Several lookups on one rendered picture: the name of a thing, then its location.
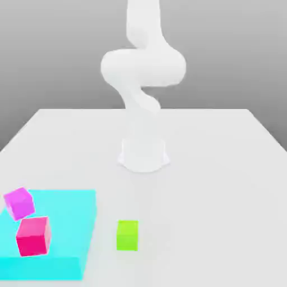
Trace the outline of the small green cube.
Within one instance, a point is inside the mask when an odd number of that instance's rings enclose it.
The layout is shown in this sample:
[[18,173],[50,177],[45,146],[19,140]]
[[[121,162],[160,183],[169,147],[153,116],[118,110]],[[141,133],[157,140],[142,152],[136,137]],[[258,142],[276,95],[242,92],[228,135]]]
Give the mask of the small green cube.
[[117,250],[138,250],[138,221],[119,220],[117,226]]

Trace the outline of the small violet cube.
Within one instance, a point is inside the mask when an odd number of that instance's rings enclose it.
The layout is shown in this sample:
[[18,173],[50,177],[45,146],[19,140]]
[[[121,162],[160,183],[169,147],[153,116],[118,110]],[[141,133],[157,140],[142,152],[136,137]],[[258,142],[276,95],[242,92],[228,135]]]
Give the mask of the small violet cube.
[[3,197],[6,209],[14,221],[23,219],[35,212],[33,197],[24,187],[6,193]]

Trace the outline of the small red cube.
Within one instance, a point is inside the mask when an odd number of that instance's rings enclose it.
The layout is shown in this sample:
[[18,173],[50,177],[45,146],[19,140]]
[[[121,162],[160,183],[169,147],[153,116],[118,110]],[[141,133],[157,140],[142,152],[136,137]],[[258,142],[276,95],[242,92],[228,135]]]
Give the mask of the small red cube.
[[20,256],[47,254],[51,237],[50,222],[47,216],[22,219],[16,234]]

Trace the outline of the large cyan box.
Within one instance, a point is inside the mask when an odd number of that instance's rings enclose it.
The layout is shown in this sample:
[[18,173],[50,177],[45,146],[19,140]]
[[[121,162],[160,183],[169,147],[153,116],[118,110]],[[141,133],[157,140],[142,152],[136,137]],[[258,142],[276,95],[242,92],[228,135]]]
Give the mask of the large cyan box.
[[47,216],[52,231],[46,255],[22,257],[19,222],[0,212],[0,280],[82,280],[96,219],[94,190],[30,190],[35,217]]

